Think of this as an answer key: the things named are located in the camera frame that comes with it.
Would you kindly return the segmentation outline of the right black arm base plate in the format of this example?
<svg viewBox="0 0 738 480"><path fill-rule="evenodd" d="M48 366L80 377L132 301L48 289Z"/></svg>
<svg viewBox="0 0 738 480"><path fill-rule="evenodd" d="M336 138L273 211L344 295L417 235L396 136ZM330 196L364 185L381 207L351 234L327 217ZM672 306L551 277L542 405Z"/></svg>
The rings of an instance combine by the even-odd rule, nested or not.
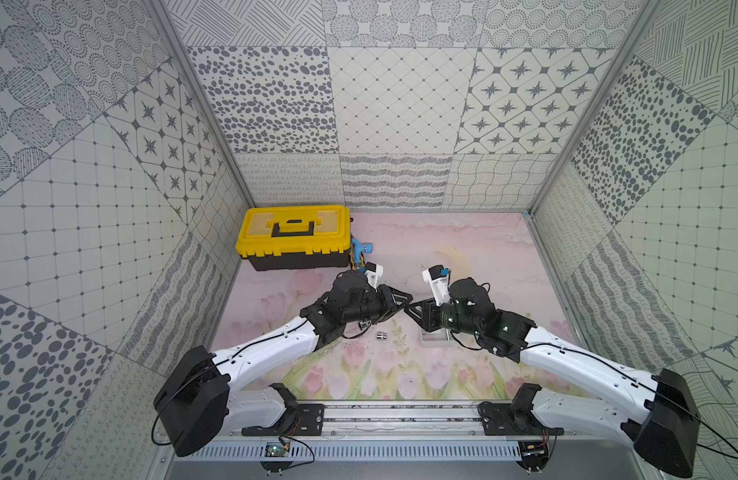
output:
<svg viewBox="0 0 738 480"><path fill-rule="evenodd" d="M528 410L516 410L509 403L481 402L477 406L486 436L563 436L563 428L541 424Z"/></svg>

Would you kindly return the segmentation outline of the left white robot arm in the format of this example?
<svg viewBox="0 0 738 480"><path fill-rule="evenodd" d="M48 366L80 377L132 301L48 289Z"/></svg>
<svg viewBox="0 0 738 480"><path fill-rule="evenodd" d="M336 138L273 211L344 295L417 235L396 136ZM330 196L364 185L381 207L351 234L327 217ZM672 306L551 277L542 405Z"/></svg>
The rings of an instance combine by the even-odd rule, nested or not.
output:
<svg viewBox="0 0 738 480"><path fill-rule="evenodd" d="M154 423L179 457L197 452L221 431L292 433L298 424L296 396L281 383L256 391L249 385L343 338L350 323L390 319L412 298L380 283L375 272L343 272L283 326L234 347L210 352L197 346L185 353L153 401Z"/></svg>

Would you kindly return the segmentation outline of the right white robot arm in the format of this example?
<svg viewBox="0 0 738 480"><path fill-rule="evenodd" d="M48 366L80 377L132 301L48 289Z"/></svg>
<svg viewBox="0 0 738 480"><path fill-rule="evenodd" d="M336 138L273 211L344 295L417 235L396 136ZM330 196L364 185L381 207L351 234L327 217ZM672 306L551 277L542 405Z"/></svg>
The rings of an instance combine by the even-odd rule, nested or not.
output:
<svg viewBox="0 0 738 480"><path fill-rule="evenodd" d="M428 282L432 298L405 312L427 332L440 329L474 338L484 351L548 372L587 392L587 397L544 393L523 385L515 408L528 407L548 428L580 430L631 447L656 469L679 478L694 474L701 418L687 380L613 362L581 349L533 320L495 307L472 278Z"/></svg>

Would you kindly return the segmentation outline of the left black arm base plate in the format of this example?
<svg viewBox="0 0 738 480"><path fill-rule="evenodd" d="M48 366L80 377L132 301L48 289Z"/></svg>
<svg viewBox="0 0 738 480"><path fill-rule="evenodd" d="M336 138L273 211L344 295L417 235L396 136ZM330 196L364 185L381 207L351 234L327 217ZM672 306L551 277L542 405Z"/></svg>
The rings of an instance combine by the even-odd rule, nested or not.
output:
<svg viewBox="0 0 738 480"><path fill-rule="evenodd" d="M322 434L324 414L324 404L298 404L296 407L288 407L271 427L246 427L241 430L241 434L244 437L316 437Z"/></svg>

